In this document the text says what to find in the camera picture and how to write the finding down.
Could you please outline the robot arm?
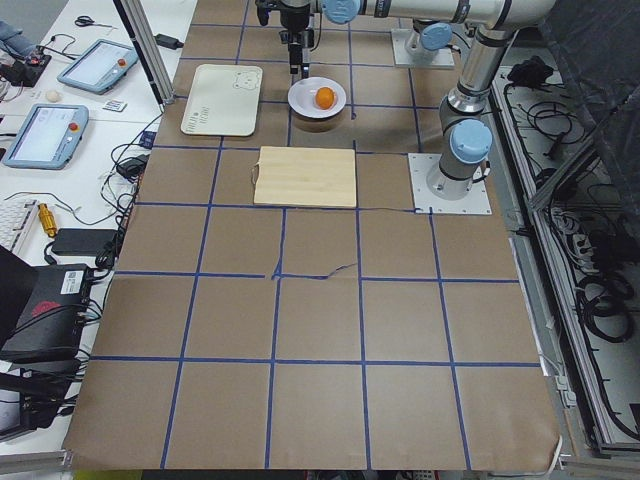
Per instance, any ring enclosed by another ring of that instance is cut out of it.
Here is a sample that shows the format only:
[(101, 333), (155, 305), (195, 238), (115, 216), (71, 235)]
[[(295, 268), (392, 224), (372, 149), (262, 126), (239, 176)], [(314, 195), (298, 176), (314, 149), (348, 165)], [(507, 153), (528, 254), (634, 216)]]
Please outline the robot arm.
[(309, 77), (310, 52), (315, 45), (311, 18), (318, 13), (338, 25), (358, 15), (416, 18), (461, 24), (477, 21), (490, 28), (502, 25), (511, 8), (509, 1), (257, 1), (259, 23), (265, 26), (272, 11), (279, 13), (280, 41), (287, 46), (290, 73)]
[(481, 121), (498, 68), (516, 32), (534, 26), (552, 9), (553, 1), (460, 1), (455, 24), (475, 25), (473, 43), (457, 84), (439, 107), (443, 151), (427, 174), (429, 188), (445, 200), (464, 198), (473, 175), (491, 149), (493, 135)]

